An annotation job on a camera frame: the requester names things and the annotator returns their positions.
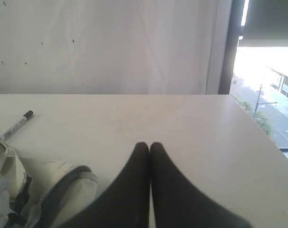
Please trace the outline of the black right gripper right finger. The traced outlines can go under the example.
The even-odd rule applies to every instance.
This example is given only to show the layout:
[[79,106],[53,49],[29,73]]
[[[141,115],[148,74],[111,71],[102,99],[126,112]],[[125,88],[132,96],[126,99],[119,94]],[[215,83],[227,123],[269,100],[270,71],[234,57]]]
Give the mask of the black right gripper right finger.
[[150,147],[151,186],[158,228],[250,228],[182,174],[160,142]]

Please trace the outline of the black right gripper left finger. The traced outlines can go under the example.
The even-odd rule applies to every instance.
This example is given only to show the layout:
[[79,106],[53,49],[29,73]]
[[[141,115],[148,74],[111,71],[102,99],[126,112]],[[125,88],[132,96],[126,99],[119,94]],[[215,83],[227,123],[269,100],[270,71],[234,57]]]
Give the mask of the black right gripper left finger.
[[138,142],[114,181],[97,198],[93,190],[74,178],[69,209],[77,213],[58,224],[59,228],[147,228],[150,210],[149,149]]

